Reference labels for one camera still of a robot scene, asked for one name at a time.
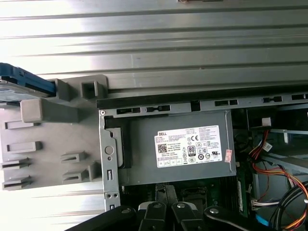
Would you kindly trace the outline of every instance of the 80 plus logo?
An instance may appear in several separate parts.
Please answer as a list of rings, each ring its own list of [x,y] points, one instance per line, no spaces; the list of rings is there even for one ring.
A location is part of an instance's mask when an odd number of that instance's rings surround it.
[[[188,146],[188,156],[195,156],[196,155],[196,148],[195,146]]]

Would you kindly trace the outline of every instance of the gray plastic tab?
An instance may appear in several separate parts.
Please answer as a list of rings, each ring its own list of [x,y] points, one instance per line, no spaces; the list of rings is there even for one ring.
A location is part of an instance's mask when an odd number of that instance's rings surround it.
[[[81,160],[84,160],[86,158],[86,153],[84,151],[78,151],[78,152],[69,152],[65,153],[60,157],[61,163],[78,163]]]
[[[73,183],[81,183],[85,178],[89,176],[88,171],[80,170],[80,171],[71,171],[63,174],[63,184],[73,184]]]
[[[89,179],[92,182],[95,179],[102,177],[102,166],[97,162],[93,162],[91,165],[88,166],[88,172]]]
[[[28,143],[13,143],[6,146],[7,153],[10,154],[35,152],[41,148],[42,145],[39,141]]]
[[[0,164],[1,170],[14,170],[28,166],[28,158],[8,160]]]
[[[78,109],[44,99],[23,100],[21,118],[25,123],[77,123]]]
[[[18,190],[23,189],[25,186],[31,183],[30,177],[20,177],[15,179],[9,179],[2,183],[3,190]]]
[[[4,129],[16,129],[16,128],[28,128],[33,127],[37,124],[34,123],[24,123],[22,120],[4,122]]]
[[[81,83],[81,97],[87,100],[103,99],[107,95],[104,86],[96,80]]]
[[[12,103],[12,102],[0,103],[0,108],[2,109],[10,109],[16,107],[19,107],[19,103]]]
[[[49,81],[54,82],[54,84],[56,85],[57,93],[55,97],[49,97],[48,101],[53,103],[64,103],[71,101],[70,87],[66,82],[57,78],[49,79]]]

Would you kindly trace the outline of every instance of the gray plastic bracket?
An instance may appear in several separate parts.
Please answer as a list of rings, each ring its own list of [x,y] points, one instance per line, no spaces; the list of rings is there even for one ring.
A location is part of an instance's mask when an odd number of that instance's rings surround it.
[[[9,179],[2,183],[2,189],[9,190],[9,191],[23,189],[25,186],[29,185],[30,183],[31,183],[30,176]]]
[[[88,172],[89,179],[91,182],[102,177],[102,167],[96,161],[94,161],[91,165],[88,166]]]
[[[107,89],[96,80],[80,83],[81,97],[86,100],[103,99],[107,96]]]
[[[21,118],[24,123],[78,123],[78,109],[51,103],[44,99],[23,100]]]
[[[69,152],[65,153],[60,157],[61,163],[79,163],[81,160],[86,158],[86,153],[84,151],[77,151],[77,152]]]
[[[116,139],[105,129],[104,111],[100,111],[100,144],[105,211],[120,206]]]
[[[14,170],[27,167],[29,165],[28,158],[10,159],[0,164],[1,170]]]
[[[24,123],[22,120],[4,122],[4,129],[28,128],[38,125],[37,123]]]
[[[88,171],[86,169],[79,171],[71,171],[63,174],[63,184],[73,184],[84,182],[85,178],[88,177]]]
[[[10,108],[16,108],[16,107],[19,107],[19,103],[12,103],[12,102],[0,103],[0,108],[2,109],[10,109]]]
[[[50,82],[54,82],[56,85],[56,96],[54,97],[48,97],[48,101],[53,103],[65,103],[71,101],[70,97],[70,87],[68,83],[65,83],[64,81],[60,79],[49,79]]]
[[[13,143],[6,146],[9,154],[35,152],[42,148],[41,142]]]

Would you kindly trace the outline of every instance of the yellow wire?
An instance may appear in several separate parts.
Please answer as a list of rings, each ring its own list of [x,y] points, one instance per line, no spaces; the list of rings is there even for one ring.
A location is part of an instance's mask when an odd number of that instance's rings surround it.
[[[263,174],[269,174],[269,175],[277,175],[277,174],[283,174],[286,177],[292,178],[294,181],[296,181],[303,189],[304,193],[305,193],[305,197],[308,199],[308,191],[305,188],[305,186],[302,184],[302,182],[296,178],[295,176],[292,176],[286,172],[283,171],[269,171],[269,170],[258,170],[259,173],[263,173]],[[287,227],[285,227],[285,229],[290,229],[292,227],[294,227],[295,225],[297,225],[298,223],[300,223],[303,219],[305,219],[305,217],[307,216],[307,212],[305,212],[299,219],[297,219],[296,221],[294,221],[292,224],[288,225]]]

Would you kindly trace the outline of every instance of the ventilation slot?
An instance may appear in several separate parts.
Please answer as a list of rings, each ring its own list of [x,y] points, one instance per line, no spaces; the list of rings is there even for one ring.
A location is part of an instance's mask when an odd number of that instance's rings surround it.
[[[116,110],[116,114],[117,115],[140,113],[140,112],[141,112],[141,109],[139,107],[122,108],[122,109],[117,109]]]

